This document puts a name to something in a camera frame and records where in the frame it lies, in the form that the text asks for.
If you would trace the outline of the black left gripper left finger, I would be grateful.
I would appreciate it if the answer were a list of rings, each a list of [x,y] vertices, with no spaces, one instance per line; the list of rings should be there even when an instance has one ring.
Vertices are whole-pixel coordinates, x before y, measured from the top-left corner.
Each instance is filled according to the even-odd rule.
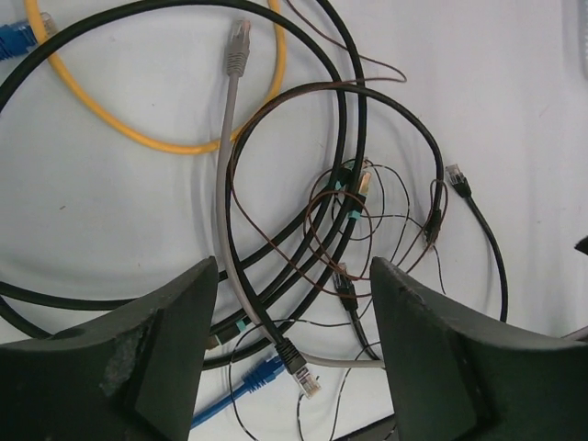
[[[207,258],[47,339],[1,347],[4,440],[185,440],[219,281]]]

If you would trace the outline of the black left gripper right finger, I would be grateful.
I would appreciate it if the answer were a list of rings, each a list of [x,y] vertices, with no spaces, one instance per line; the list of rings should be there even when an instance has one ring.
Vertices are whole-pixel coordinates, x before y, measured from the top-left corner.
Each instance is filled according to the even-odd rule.
[[[370,286],[399,440],[584,440],[587,345],[500,322],[376,257]]]

